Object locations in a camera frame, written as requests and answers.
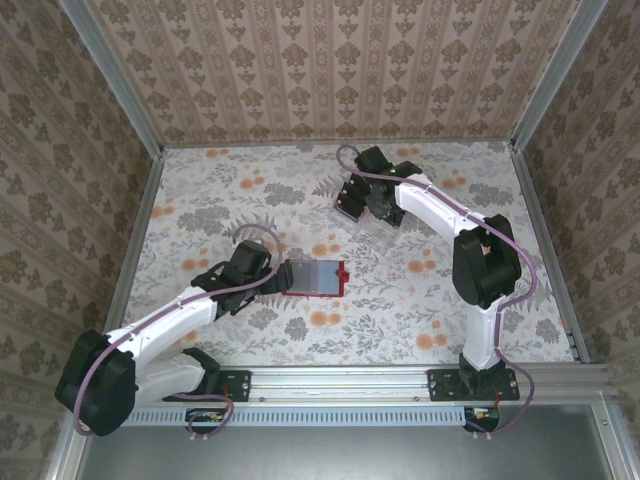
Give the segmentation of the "aluminium lower frame bar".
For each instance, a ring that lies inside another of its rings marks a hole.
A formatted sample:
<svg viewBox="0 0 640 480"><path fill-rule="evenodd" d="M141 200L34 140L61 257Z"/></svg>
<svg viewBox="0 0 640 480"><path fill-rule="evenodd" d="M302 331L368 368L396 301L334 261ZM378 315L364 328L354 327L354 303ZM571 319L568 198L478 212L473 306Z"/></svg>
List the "aluminium lower frame bar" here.
<svg viewBox="0 0 640 480"><path fill-rule="evenodd" d="M614 415L614 408L604 402L591 406L599 440L612 480L632 480L632 470L623 448L621 427Z"/></svg>
<svg viewBox="0 0 640 480"><path fill-rule="evenodd" d="M54 448L45 480L76 480L86 438L78 435L73 428L62 432Z"/></svg>

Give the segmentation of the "clear acrylic card stand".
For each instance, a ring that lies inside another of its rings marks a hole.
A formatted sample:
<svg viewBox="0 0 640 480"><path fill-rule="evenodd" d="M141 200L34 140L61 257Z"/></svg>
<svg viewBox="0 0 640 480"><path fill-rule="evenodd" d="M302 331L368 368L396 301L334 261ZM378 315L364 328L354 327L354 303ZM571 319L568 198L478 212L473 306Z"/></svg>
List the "clear acrylic card stand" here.
<svg viewBox="0 0 640 480"><path fill-rule="evenodd" d="M394 228L387 223L387 217L382 220L376 219L366 202L363 214L357 222L352 221L346 215L342 214L335 208L335 202L345 182L349 182L352 174L342 181L336 190L332 207L329 210L328 218L331 223L344 230L351 240L369 246L372 250L380 255L386 255L390 249L395 246L401 236L406 232L407 217L404 213L404 219L399 228Z"/></svg>

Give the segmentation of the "floral patterned table covering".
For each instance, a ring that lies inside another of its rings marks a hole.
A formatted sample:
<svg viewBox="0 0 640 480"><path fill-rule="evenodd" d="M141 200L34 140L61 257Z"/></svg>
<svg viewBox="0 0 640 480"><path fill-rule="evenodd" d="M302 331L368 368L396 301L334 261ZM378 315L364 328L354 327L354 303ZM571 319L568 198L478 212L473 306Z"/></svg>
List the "floral patterned table covering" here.
<svg viewBox="0 0 640 480"><path fill-rule="evenodd" d="M486 216L501 214L529 255L518 304L503 315L501 351L515 362L573 355L510 152L503 142L387 143L442 191ZM269 295L183 336L225 366L454 363L466 312L451 280L447 242L407 218L386 255L351 240L328 218L352 153L333 145L171 149L146 231L124 322L153 312L198 274L227 260L232 233L274 256L341 260L341 298Z"/></svg>

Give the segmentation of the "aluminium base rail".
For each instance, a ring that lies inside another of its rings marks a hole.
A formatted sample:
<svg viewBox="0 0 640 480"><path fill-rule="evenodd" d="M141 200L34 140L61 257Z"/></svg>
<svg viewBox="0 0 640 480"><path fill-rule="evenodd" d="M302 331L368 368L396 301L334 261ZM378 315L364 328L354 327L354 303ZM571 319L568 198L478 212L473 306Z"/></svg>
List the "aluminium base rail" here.
<svg viewBox="0 0 640 480"><path fill-rule="evenodd" d="M521 405L534 386L534 405L587 405L616 399L607 368L580 363L525 363L533 380L516 375L520 399L500 400L501 406ZM439 365L399 366L248 366L252 372L249 404L264 405L390 405L441 404L490 406L494 401L430 399L427 372Z"/></svg>

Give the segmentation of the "aluminium frame post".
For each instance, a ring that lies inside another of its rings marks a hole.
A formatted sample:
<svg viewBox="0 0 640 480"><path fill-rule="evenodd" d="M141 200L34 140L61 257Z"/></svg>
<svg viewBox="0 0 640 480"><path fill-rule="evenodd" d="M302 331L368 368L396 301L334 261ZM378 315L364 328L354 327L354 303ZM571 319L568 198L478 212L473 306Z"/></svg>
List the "aluminium frame post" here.
<svg viewBox="0 0 640 480"><path fill-rule="evenodd" d="M607 3L580 0L511 136L515 151L522 151L529 143Z"/></svg>
<svg viewBox="0 0 640 480"><path fill-rule="evenodd" d="M59 0L66 15L100 69L152 160L162 155L163 141L147 114L141 97L125 74L115 50L85 0Z"/></svg>

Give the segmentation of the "aluminium table edge rail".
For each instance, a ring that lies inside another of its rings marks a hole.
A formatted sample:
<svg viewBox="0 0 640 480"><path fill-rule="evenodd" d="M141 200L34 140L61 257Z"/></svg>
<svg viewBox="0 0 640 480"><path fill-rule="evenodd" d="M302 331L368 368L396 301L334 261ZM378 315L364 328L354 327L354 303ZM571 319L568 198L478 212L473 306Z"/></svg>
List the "aluminium table edge rail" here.
<svg viewBox="0 0 640 480"><path fill-rule="evenodd" d="M159 155L153 160L151 165L149 177L147 179L136 220L132 228L124 262L114 290L109 312L106 317L104 325L105 333L121 327L124 322L127 305L144 245L146 231L148 229L155 198L159 189L163 168L164 160L162 155Z"/></svg>
<svg viewBox="0 0 640 480"><path fill-rule="evenodd" d="M590 364L592 360L564 281L524 155L520 151L511 148L511 159L525 204L529 211L532 227L539 245L540 255L546 267L549 283L556 299L559 315L565 327L565 334L569 339L574 359L581 363Z"/></svg>

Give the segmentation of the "grey metal panel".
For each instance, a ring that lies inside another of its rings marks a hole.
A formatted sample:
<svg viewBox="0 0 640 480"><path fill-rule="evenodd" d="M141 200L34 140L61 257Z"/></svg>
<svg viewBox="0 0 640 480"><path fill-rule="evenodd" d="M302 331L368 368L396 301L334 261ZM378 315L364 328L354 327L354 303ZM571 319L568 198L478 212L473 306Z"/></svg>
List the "grey metal panel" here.
<svg viewBox="0 0 640 480"><path fill-rule="evenodd" d="M93 439L77 480L612 480L585 407L533 407L497 436L460 427L123 428Z"/></svg>

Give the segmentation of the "red leather card holder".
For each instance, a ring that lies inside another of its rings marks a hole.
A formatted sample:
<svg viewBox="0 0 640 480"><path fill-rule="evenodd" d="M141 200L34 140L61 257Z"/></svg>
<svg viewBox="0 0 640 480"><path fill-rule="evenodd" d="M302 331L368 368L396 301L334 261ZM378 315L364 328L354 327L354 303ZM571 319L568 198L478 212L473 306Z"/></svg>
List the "red leather card holder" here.
<svg viewBox="0 0 640 480"><path fill-rule="evenodd" d="M338 260L287 260L293 282L285 296L341 298L350 274Z"/></svg>

